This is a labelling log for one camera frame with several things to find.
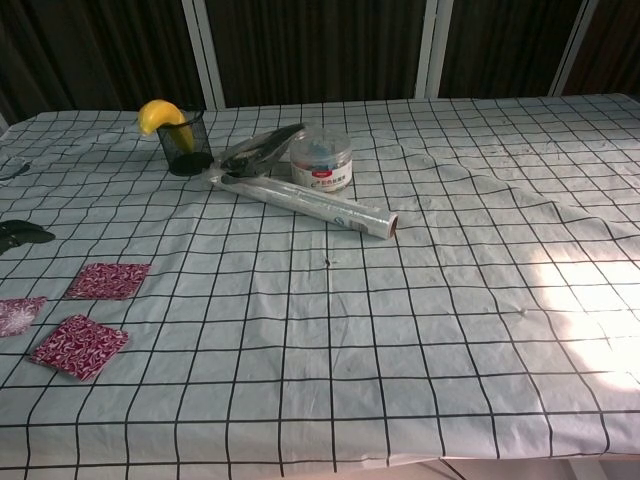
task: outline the jar lid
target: jar lid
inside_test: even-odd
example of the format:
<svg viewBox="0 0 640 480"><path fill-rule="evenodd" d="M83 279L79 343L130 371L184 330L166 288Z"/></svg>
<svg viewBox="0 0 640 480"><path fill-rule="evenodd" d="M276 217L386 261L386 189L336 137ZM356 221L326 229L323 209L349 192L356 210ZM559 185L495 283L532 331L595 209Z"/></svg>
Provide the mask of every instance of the jar lid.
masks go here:
<svg viewBox="0 0 640 480"><path fill-rule="evenodd" d="M342 133L323 128L305 128L289 146L291 161L303 168L328 168L351 158L351 141Z"/></svg>

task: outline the table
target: table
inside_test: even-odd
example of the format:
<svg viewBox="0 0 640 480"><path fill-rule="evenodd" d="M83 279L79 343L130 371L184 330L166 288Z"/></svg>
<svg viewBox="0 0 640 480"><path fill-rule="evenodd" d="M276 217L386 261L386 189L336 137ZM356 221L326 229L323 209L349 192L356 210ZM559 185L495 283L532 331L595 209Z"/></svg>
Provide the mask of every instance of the table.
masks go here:
<svg viewBox="0 0 640 480"><path fill-rule="evenodd" d="M31 168L0 188L0 220L57 240L0 257L1 298L49 298L0 339L3 479L640 453L638 103L205 115L214 149L300 120L349 134L341 195L399 212L395 238L173 177L133 112L43 113L4 134L2 162ZM133 299L62 299L98 261L152 267ZM87 383L27 360L78 313L130 334Z"/></svg>

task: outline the fabric swatch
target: fabric swatch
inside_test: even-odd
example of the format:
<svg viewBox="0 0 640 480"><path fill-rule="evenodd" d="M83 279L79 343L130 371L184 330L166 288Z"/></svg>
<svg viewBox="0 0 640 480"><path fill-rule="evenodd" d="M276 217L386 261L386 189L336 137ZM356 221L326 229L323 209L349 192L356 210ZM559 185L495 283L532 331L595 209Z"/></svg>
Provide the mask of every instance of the fabric swatch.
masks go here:
<svg viewBox="0 0 640 480"><path fill-rule="evenodd" d="M65 298L124 300L138 290L148 264L93 263L82 269L65 293Z"/></svg>
<svg viewBox="0 0 640 480"><path fill-rule="evenodd" d="M129 334L100 325L84 315L67 318L40 345L31 361L84 381L96 376L129 340Z"/></svg>
<svg viewBox="0 0 640 480"><path fill-rule="evenodd" d="M0 300L0 337L26 332L46 302L47 297Z"/></svg>

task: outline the coaster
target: coaster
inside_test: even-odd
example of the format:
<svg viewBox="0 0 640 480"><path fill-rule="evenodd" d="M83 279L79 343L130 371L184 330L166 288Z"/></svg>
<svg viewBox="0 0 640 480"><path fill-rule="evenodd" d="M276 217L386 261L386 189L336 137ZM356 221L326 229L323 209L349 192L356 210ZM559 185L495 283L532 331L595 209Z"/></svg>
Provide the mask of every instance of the coaster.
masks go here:
<svg viewBox="0 0 640 480"><path fill-rule="evenodd" d="M84 315L67 318L40 345L31 361L73 375L96 376L129 340L129 334L100 325Z"/></svg>
<svg viewBox="0 0 640 480"><path fill-rule="evenodd" d="M26 332L46 302L47 297L0 300L0 337Z"/></svg>
<svg viewBox="0 0 640 480"><path fill-rule="evenodd" d="M92 300L124 300L136 293L147 272L148 264L93 263L82 269L64 298Z"/></svg>

